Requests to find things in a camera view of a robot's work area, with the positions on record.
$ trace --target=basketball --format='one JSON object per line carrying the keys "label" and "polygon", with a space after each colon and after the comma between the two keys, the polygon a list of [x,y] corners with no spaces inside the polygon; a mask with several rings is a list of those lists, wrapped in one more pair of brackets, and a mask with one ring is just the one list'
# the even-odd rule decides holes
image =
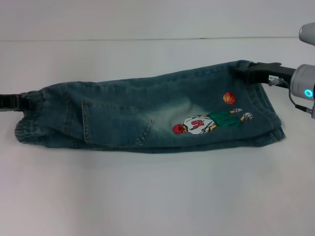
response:
{"label": "basketball", "polygon": [[231,92],[226,92],[223,96],[223,101],[227,104],[233,104],[235,102],[236,98],[235,95]]}

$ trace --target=denim pants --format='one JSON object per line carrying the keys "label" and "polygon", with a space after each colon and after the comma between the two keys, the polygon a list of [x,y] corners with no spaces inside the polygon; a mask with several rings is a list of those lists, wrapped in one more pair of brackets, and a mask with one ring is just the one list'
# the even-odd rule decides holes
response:
{"label": "denim pants", "polygon": [[235,61],[153,78],[62,83],[21,94],[16,138],[48,148],[146,153],[261,147],[284,138],[261,84],[229,75]]}

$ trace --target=label tag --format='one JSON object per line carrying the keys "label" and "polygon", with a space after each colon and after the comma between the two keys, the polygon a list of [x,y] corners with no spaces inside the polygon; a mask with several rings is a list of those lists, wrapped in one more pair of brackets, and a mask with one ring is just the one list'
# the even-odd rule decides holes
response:
{"label": "label tag", "polygon": [[279,77],[274,75],[269,75],[269,81],[277,80]]}

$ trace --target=blue led light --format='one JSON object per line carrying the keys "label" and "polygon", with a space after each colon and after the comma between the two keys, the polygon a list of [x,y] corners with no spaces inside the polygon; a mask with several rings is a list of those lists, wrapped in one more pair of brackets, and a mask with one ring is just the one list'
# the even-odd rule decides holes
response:
{"label": "blue led light", "polygon": [[313,97],[313,92],[309,89],[305,90],[304,93],[307,97]]}

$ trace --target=white surface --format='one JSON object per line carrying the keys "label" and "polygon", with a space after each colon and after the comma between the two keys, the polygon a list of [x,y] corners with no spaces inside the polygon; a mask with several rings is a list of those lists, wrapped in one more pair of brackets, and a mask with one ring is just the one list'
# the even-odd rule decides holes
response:
{"label": "white surface", "polygon": [[[237,59],[297,67],[314,63],[315,49],[297,39],[2,42],[0,94]],[[263,148],[45,149],[16,141],[22,114],[1,113],[0,235],[313,236],[315,121],[293,108],[287,90],[266,91],[287,139]]]}
{"label": "white surface", "polygon": [[298,36],[313,0],[1,0],[0,40]]}

